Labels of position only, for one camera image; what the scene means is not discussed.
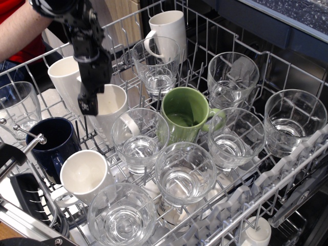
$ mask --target wire rack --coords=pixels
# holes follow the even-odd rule
[[[113,58],[112,83],[118,84],[126,90],[130,108],[147,107],[156,111],[160,110],[160,104],[157,100],[151,100],[147,97],[143,84],[133,67],[130,49],[136,41],[130,41],[126,32],[126,25],[132,25],[132,28],[139,30],[138,40],[142,39],[141,26],[146,24],[145,22],[140,23],[138,17],[144,15],[150,18],[154,14],[163,11],[164,2],[155,2],[104,26],[106,34],[104,46],[111,52]],[[324,81],[270,51],[258,51],[246,45],[242,40],[243,37],[221,25],[220,19],[207,18],[180,1],[175,2],[175,8],[185,13],[188,34],[188,59],[180,67],[176,86],[192,87],[208,97],[206,88],[207,66],[211,58],[223,51],[242,50],[254,59],[261,73],[257,87],[245,101],[243,107],[255,113],[260,119],[263,119],[261,105],[265,103],[270,95],[282,89],[296,88],[293,81],[290,80],[291,73],[299,74],[304,83],[316,85],[317,90],[311,92],[318,98],[320,98],[324,88],[327,87]],[[123,42],[118,43],[115,41],[114,36],[111,35],[113,29],[116,32],[121,32],[122,36],[125,37]],[[220,46],[220,39],[223,36],[229,41],[229,45],[224,48]],[[43,105],[43,118],[60,116],[72,121],[76,126],[83,149],[99,151],[108,161],[116,180],[134,183],[143,187],[153,197],[154,202],[158,204],[160,193],[156,187],[154,171],[147,172],[142,176],[127,173],[125,164],[117,157],[115,150],[106,146],[96,132],[90,132],[88,125],[85,124],[85,119],[77,118],[69,112],[59,95],[56,103],[49,104],[47,102],[47,92],[41,93],[39,90],[35,76],[29,70],[29,64],[42,59],[45,65],[49,67],[48,56],[54,52],[65,56],[70,50],[70,44],[65,44],[12,70],[22,66],[26,67],[39,93],[40,103]],[[280,69],[279,78],[284,77],[284,79],[279,80],[279,83],[275,83],[275,68]],[[0,76],[8,76],[11,79],[9,72],[12,70],[3,72]],[[306,220],[297,212],[292,212],[297,209],[296,203],[300,204],[306,200],[306,195],[301,196],[289,207],[283,208],[283,205],[291,197],[298,184],[322,168],[320,163],[326,156],[327,138],[328,127],[325,127],[314,134],[308,142],[301,144],[288,157],[277,159],[264,149],[250,163],[232,170],[229,175],[218,172],[215,189],[197,206],[182,206],[181,209],[165,208],[158,213],[155,232],[146,245],[223,245],[223,243],[220,244],[223,242],[223,238],[228,239],[229,243],[227,245],[239,245],[241,230],[238,230],[238,228],[241,228],[244,223],[248,223],[247,218],[254,215],[257,218],[267,218],[272,228],[277,228],[281,232],[278,234],[282,237],[284,245],[295,245],[297,238],[304,229]],[[197,143],[207,149],[206,132],[199,134]],[[18,143],[14,142],[13,145],[19,147]],[[86,214],[88,207],[81,203],[59,209],[51,200],[51,193],[59,185],[52,185],[48,182],[33,157],[30,155],[28,157],[27,163],[14,169],[10,176],[12,178],[18,174],[33,174],[38,183],[38,188],[33,189],[33,192],[38,194],[36,200],[41,204],[42,211],[49,218],[44,225],[60,232],[78,245],[97,245],[87,226]],[[320,176],[320,179],[324,180],[324,178],[325,172],[324,175]],[[0,219],[23,235],[37,239],[54,237],[51,232],[39,229],[42,228],[41,225],[38,225],[38,230],[35,230],[34,225],[30,223],[32,218],[25,216],[24,213],[15,212],[15,206],[11,206],[8,201],[3,199],[1,204],[4,209],[0,209]],[[14,215],[12,214],[14,213],[20,218],[15,218],[13,222]],[[179,223],[176,225],[172,225],[170,221],[167,221],[167,217],[170,217],[172,213],[177,214],[179,217]],[[297,223],[293,221],[291,214],[298,217],[296,219]],[[24,222],[20,222],[18,226],[17,221],[20,219]]]

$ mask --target clear glass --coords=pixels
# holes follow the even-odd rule
[[[162,99],[175,87],[180,59],[176,41],[168,37],[146,38],[133,47],[131,54],[150,98]]]
[[[216,166],[210,154],[191,142],[177,142],[160,153],[155,177],[162,199],[173,207],[200,201],[216,183]]]
[[[264,148],[265,131],[260,119],[240,108],[227,108],[211,120],[208,146],[219,169],[244,165]]]
[[[283,90],[265,104],[266,148],[276,157],[290,155],[327,123],[323,103],[309,92]]]
[[[92,200],[88,226],[104,246],[142,245],[153,234],[156,210],[152,198],[139,186],[117,183]]]
[[[26,146],[26,134],[13,129],[19,125],[29,131],[38,123],[41,117],[39,100],[33,85],[29,82],[15,82],[0,88],[0,119],[5,119],[5,124],[0,124],[4,129],[23,146]]]
[[[169,142],[168,123],[156,111],[137,108],[123,113],[112,128],[117,155],[134,174],[151,171],[160,151]]]
[[[259,70],[249,57],[225,52],[209,63],[208,89],[211,108],[239,107],[259,80]]]

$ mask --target cup rim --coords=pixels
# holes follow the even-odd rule
[[[0,87],[0,90],[4,87],[10,87],[10,86],[13,86],[13,84],[25,84],[25,85],[28,85],[29,88],[30,88],[30,92],[22,99],[20,100],[19,102],[17,102],[16,104],[10,106],[10,107],[7,107],[7,108],[4,108],[4,109],[0,109],[0,112],[1,111],[4,111],[4,110],[8,110],[8,109],[11,109],[13,107],[16,107],[18,104],[21,104],[22,102],[24,102],[25,100],[27,100],[28,97],[30,97],[30,95],[33,93],[34,88],[33,88],[33,85],[30,83],[30,82],[27,82],[27,81],[17,81],[17,82],[14,82],[14,83],[10,83],[10,84],[7,84],[7,85],[4,85],[2,87]]]
[[[253,83],[251,86],[249,86],[248,88],[243,89],[243,90],[233,90],[233,89],[226,88],[226,90],[227,90],[227,91],[248,91],[248,90],[253,90],[254,87],[257,85],[259,79],[260,79],[260,71],[259,71],[259,68],[258,68],[258,66],[256,65],[256,63],[255,63],[252,59],[250,59],[247,55],[244,55],[244,54],[239,53],[239,52],[228,51],[228,52],[222,52],[222,53],[220,53],[220,54],[215,55],[215,56],[210,60],[210,62],[209,62],[208,76],[210,76],[210,78],[211,78],[212,80],[215,81],[215,79],[214,79],[213,76],[212,76],[212,73],[210,72],[210,67],[211,67],[212,63],[214,62],[214,60],[215,60],[217,57],[222,56],[222,55],[225,55],[225,54],[238,54],[238,55],[240,55],[240,56],[243,56],[243,57],[247,58],[247,59],[248,59],[248,60],[249,60],[254,66],[255,66],[255,68],[256,68],[256,70],[257,70],[257,73],[258,73],[257,81],[254,81],[254,83]]]
[[[48,69],[48,75],[49,75],[50,77],[60,78],[60,77],[68,77],[68,76],[73,75],[73,74],[76,73],[76,72],[79,72],[79,67],[78,67],[77,70],[75,70],[75,71],[73,71],[73,72],[71,72],[71,73],[65,74],[65,75],[53,75],[53,74],[51,74],[51,70],[53,70],[56,66],[58,66],[58,64],[60,64],[60,63],[62,63],[62,62],[64,62],[64,61],[66,61],[66,60],[69,60],[69,59],[73,59],[73,60],[75,60],[75,59],[74,59],[74,56],[71,55],[71,56],[64,57],[64,58],[62,58],[62,59],[56,61],[54,64],[52,64],[52,65],[49,67],[49,69]]]
[[[169,128],[169,125],[168,125],[167,121],[164,119],[164,117],[163,117],[160,113],[158,113],[158,112],[156,112],[156,111],[154,111],[154,110],[147,109],[147,108],[135,108],[135,109],[130,109],[130,110],[128,110],[128,111],[126,111],[126,112],[120,114],[120,116],[115,120],[113,126],[116,125],[116,124],[118,123],[118,119],[120,119],[120,117],[121,117],[122,115],[124,115],[124,114],[128,114],[129,112],[137,111],[137,110],[140,110],[140,109],[143,109],[143,110],[146,110],[146,111],[150,111],[150,112],[155,112],[155,113],[157,113],[158,116],[160,116],[160,118],[162,118],[163,121],[166,123],[166,126],[167,126],[167,129],[168,129],[168,133],[169,133],[169,135],[168,135],[168,138],[167,138],[167,140],[166,140],[166,142],[165,142],[165,145],[164,145],[164,148],[165,148],[165,147],[168,145],[169,140],[170,140],[170,128]],[[113,142],[114,148],[115,148],[119,153],[125,155],[125,154],[124,154],[124,153],[123,153],[123,152],[117,147],[117,144],[116,144],[116,142],[115,142],[114,139],[113,139],[113,129],[114,129],[114,127],[112,127],[112,130],[111,130],[111,137],[112,137],[112,142]],[[152,158],[152,157],[158,155],[162,150],[160,150],[159,152],[157,152],[157,153],[156,153],[155,155],[153,155],[153,156],[148,156],[148,157],[132,157],[132,156],[129,156],[129,158],[131,158],[131,159],[141,159],[141,160],[143,160],[143,159],[148,159],[148,158]]]
[[[212,182],[208,185],[207,190],[204,193],[202,193],[202,195],[200,195],[200,196],[193,197],[193,198],[179,198],[177,196],[171,195],[171,193],[167,192],[164,189],[164,187],[162,186],[162,184],[158,180],[159,173],[158,173],[158,164],[157,163],[158,163],[158,160],[160,159],[160,156],[164,155],[166,149],[172,148],[172,147],[177,146],[177,145],[178,146],[181,146],[181,145],[190,145],[190,146],[197,147],[200,150],[203,150],[204,151],[204,154],[207,155],[207,157],[210,159],[211,163],[213,164],[212,165],[213,166],[213,169],[214,169],[213,170],[213,173],[215,173],[215,175],[213,176],[213,180],[211,180]],[[187,205],[193,204],[195,202],[198,202],[200,199],[202,199],[204,196],[206,196],[215,187],[216,180],[217,180],[216,179],[216,173],[217,173],[216,163],[213,160],[213,157],[211,156],[211,154],[208,151],[206,151],[202,146],[199,146],[199,145],[197,145],[195,143],[192,143],[192,142],[175,142],[175,143],[173,143],[173,144],[171,144],[169,146],[166,146],[161,151],[161,153],[159,154],[159,156],[158,156],[158,158],[156,160],[156,163],[155,163],[155,179],[156,179],[156,184],[157,184],[157,186],[159,188],[160,193],[164,192],[166,197],[170,197],[170,198],[173,198],[173,199],[176,199],[176,200],[179,200],[179,201],[181,201],[181,200],[186,201],[186,202],[182,202],[182,203],[181,202],[173,203],[171,201],[167,201],[164,198],[164,200],[168,204],[172,205],[173,207],[187,206]]]
[[[103,189],[101,189],[97,195],[92,199],[91,203],[90,203],[90,206],[89,206],[89,209],[88,209],[88,214],[87,214],[87,221],[88,221],[88,227],[89,227],[89,230],[92,234],[92,236],[95,237],[96,240],[98,240],[99,238],[97,237],[97,235],[95,234],[95,230],[93,228],[90,228],[90,224],[94,223],[95,222],[95,219],[94,219],[94,216],[92,216],[92,210],[93,210],[93,207],[94,207],[94,204],[95,204],[95,201],[96,199],[101,196],[103,194],[103,192],[105,192],[106,190],[112,188],[112,187],[116,187],[119,186],[119,187],[131,187],[132,189],[134,190],[138,190],[140,192],[142,192],[145,197],[148,199],[147,203],[151,203],[152,204],[152,207],[153,207],[153,212],[156,213],[156,206],[155,206],[155,203],[154,203],[154,200],[152,199],[152,197],[148,194],[147,191],[145,191],[142,187],[136,185],[136,184],[132,184],[132,183],[126,183],[126,182],[121,182],[121,183],[113,183],[113,184],[110,184],[109,186],[107,187],[104,187]],[[156,223],[156,216],[152,216],[153,220],[150,220],[150,222],[152,224],[155,224]],[[148,233],[150,234],[150,236],[153,234],[155,230],[155,227],[152,227],[152,231],[149,231]]]
[[[145,42],[145,40],[148,40],[148,39],[158,39],[158,38],[165,38],[165,39],[168,39],[168,40],[171,40],[173,41],[177,46],[178,46],[178,52],[177,52],[177,55],[171,60],[171,61],[168,61],[167,63],[162,63],[162,64],[154,64],[154,65],[145,65],[145,64],[142,64],[141,62],[139,62],[136,58],[134,58],[134,51],[136,50],[136,47],[140,44],[142,44],[143,42]],[[173,61],[175,61],[177,58],[180,59],[180,45],[178,44],[177,41],[175,41],[174,39],[170,38],[170,37],[165,37],[165,36],[154,36],[154,37],[147,37],[147,38],[144,38],[142,40],[140,40],[139,42],[137,42],[133,48],[131,49],[131,56],[132,56],[132,59],[135,63],[138,63],[138,64],[142,64],[143,66],[147,66],[147,67],[151,67],[151,68],[156,68],[156,67],[162,67],[164,65],[167,65],[167,64],[170,64],[172,63]]]
[[[305,138],[309,138],[315,132],[313,134],[311,134],[311,135],[307,135],[307,136],[304,136],[304,137],[297,137],[297,136],[288,135],[288,134],[286,134],[284,132],[279,131],[274,125],[272,125],[271,121],[268,120],[268,110],[267,110],[267,107],[269,105],[269,102],[271,100],[273,100],[273,98],[276,97],[276,96],[278,96],[279,94],[284,93],[284,92],[288,92],[288,91],[302,92],[302,93],[304,93],[304,94],[306,94],[306,95],[308,95],[308,96],[310,96],[312,98],[315,98],[317,100],[317,102],[319,102],[319,104],[322,106],[322,108],[324,109],[324,112],[325,112],[325,121],[323,123],[323,126],[325,126],[327,124],[327,121],[328,121],[327,109],[324,106],[324,104],[322,103],[322,101],[319,98],[317,98],[315,95],[313,95],[312,93],[310,93],[308,91],[304,91],[304,90],[299,90],[299,89],[285,89],[285,90],[278,91],[278,92],[274,93],[273,95],[271,95],[269,97],[269,99],[267,100],[267,102],[265,103],[265,107],[264,107],[264,120],[268,121],[268,123],[270,124],[270,126],[272,127],[272,129],[274,129],[275,132],[277,132],[277,133],[279,133],[279,134],[281,134],[283,136],[286,136],[288,138],[293,138],[293,139],[305,139]]]
[[[115,114],[117,111],[122,110],[122,108],[124,107],[124,105],[126,105],[126,103],[128,101],[128,95],[127,95],[126,91],[121,86],[118,86],[118,85],[115,85],[115,84],[105,84],[104,86],[105,87],[115,87],[115,88],[120,89],[121,91],[124,92],[125,100],[124,100],[124,103],[117,110],[115,110],[114,112],[109,113],[109,114],[97,114],[97,115],[94,116],[95,118],[98,118],[98,117],[101,118],[103,116],[106,116],[107,117],[109,115]]]
[[[66,118],[62,118],[62,117],[50,117],[50,118],[46,118],[46,119],[43,119],[43,120],[40,120],[38,123],[36,123],[34,126],[32,126],[32,128],[29,130],[29,132],[31,132],[31,130],[33,130],[33,128],[35,127],[35,126],[38,126],[40,123],[44,123],[44,122],[46,122],[46,121],[49,121],[49,120],[54,120],[54,119],[57,119],[57,120],[64,120],[65,122],[67,122],[69,125],[70,125],[70,127],[71,127],[71,133],[70,133],[70,135],[69,135],[69,137],[61,144],[61,145],[59,145],[59,146],[56,146],[56,147],[54,147],[54,148],[51,148],[51,149],[47,149],[47,150],[38,150],[38,149],[36,149],[35,147],[34,147],[34,149],[33,149],[33,152],[36,152],[36,153],[44,153],[44,152],[46,152],[46,151],[54,151],[54,150],[56,150],[56,149],[58,149],[58,148],[61,148],[64,144],[66,144],[66,142],[68,141],[68,139],[70,139],[70,137],[74,134],[74,127],[73,127],[73,124],[72,124],[72,122],[70,122],[68,119],[66,119]],[[27,135],[26,136],[26,139],[25,139],[25,142],[27,142],[27,139],[29,138],[30,136],[29,135]]]
[[[176,17],[176,19],[175,19],[174,21],[169,22],[169,23],[165,23],[165,24],[154,24],[154,23],[152,23],[152,21],[153,21],[155,18],[158,18],[158,17],[161,16],[161,15],[171,14],[171,13],[173,13],[173,12],[176,13],[176,14],[178,14],[178,16]],[[150,25],[154,25],[154,26],[158,26],[158,25],[166,26],[166,25],[170,25],[171,23],[180,20],[180,19],[183,18],[183,17],[184,17],[184,13],[183,13],[182,11],[180,11],[180,10],[169,10],[169,11],[164,11],[164,12],[160,12],[160,13],[158,13],[158,14],[155,14],[153,17],[151,17],[151,18],[149,19],[148,22],[149,22]]]
[[[259,151],[257,151],[257,153],[255,152],[253,155],[235,156],[235,155],[232,155],[232,154],[230,154],[228,152],[224,152],[224,154],[227,155],[227,156],[233,157],[233,158],[238,158],[238,159],[244,159],[245,157],[252,157],[252,156],[254,157],[254,156],[258,155],[259,152],[261,152],[261,150],[264,148],[264,146],[265,146],[265,140],[266,140],[266,137],[267,137],[267,133],[265,132],[265,128],[264,128],[263,122],[259,119],[259,117],[257,117],[251,111],[246,110],[246,109],[243,109],[243,108],[234,108],[234,107],[222,109],[220,112],[216,113],[213,116],[213,118],[216,117],[217,115],[219,115],[220,113],[225,112],[225,111],[228,111],[228,110],[244,111],[244,112],[247,112],[248,114],[251,114],[255,119],[257,119],[258,122],[259,122],[259,124],[263,128],[263,141],[262,141],[262,144],[261,144],[260,148],[258,148]],[[211,140],[215,143],[214,138],[213,138],[213,135],[212,135],[212,131],[211,131],[212,122],[213,121],[211,121],[211,123],[210,123],[209,136],[210,136]]]
[[[207,115],[207,116],[209,115],[209,113],[210,113],[210,106],[209,106],[209,102],[207,101],[206,97],[205,97],[201,92],[199,92],[198,90],[196,90],[196,89],[194,89],[194,88],[191,88],[191,87],[188,87],[188,86],[176,87],[176,88],[173,88],[172,90],[170,90],[170,91],[169,91],[169,92],[163,97],[163,100],[162,100],[162,106],[161,106],[161,113],[165,115],[166,120],[168,120],[171,124],[173,124],[173,125],[175,125],[175,126],[178,126],[178,127],[180,127],[180,128],[183,128],[183,129],[195,129],[195,128],[199,128],[201,125],[203,125],[203,124],[207,121],[207,119],[208,119],[207,117],[204,118],[204,120],[203,120],[202,122],[200,122],[199,124],[194,125],[194,126],[191,126],[191,127],[180,126],[180,125],[174,123],[173,121],[171,121],[171,120],[168,118],[166,112],[163,110],[164,100],[165,100],[165,98],[167,97],[167,95],[170,94],[170,92],[175,91],[175,90],[190,90],[190,91],[195,91],[195,92],[197,92],[197,94],[198,94],[198,95],[201,95],[202,98],[204,99],[204,101],[207,103],[207,108],[206,108],[207,113],[206,113],[206,115]]]
[[[105,164],[105,168],[106,168],[106,169],[105,169],[105,172],[104,172],[104,175],[103,175],[101,181],[99,182],[99,184],[98,184],[96,187],[94,187],[93,189],[91,189],[91,190],[89,190],[89,191],[87,191],[87,192],[73,192],[73,191],[70,191],[69,189],[67,189],[67,188],[65,187],[65,185],[64,185],[65,183],[63,182],[63,178],[62,178],[62,176],[63,176],[63,172],[64,172],[63,170],[64,170],[65,166],[68,165],[68,164],[67,164],[68,161],[69,161],[70,159],[74,158],[76,155],[79,155],[81,152],[84,152],[84,153],[86,153],[86,152],[88,152],[88,153],[93,153],[93,154],[96,154],[97,156],[99,156],[99,157],[103,160],[103,163]],[[65,188],[68,192],[70,192],[71,194],[73,194],[73,195],[77,195],[77,196],[80,196],[80,195],[87,195],[87,194],[92,193],[92,192],[95,191],[96,189],[98,189],[99,186],[101,186],[101,184],[104,182],[104,180],[105,180],[106,177],[107,177],[108,170],[109,170],[109,167],[108,167],[107,161],[106,161],[106,159],[104,158],[104,156],[101,155],[99,152],[94,151],[94,150],[80,150],[80,151],[75,152],[74,154],[72,154],[70,157],[67,158],[67,160],[64,162],[63,166],[61,167],[59,178],[60,178],[60,182],[62,183],[62,185],[64,186],[64,188]]]

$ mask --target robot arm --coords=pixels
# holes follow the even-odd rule
[[[97,115],[97,93],[112,75],[110,54],[102,47],[104,31],[89,0],[30,0],[39,14],[63,24],[73,45],[82,84],[78,104],[83,114]]]

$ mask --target navy mug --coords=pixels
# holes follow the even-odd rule
[[[64,162],[77,151],[81,150],[79,139],[76,136],[72,123],[61,117],[41,120],[35,124],[30,133],[42,133],[47,139],[46,144],[38,143],[31,151],[37,163],[52,183],[60,183],[60,170]],[[26,137],[29,144],[34,138]]]

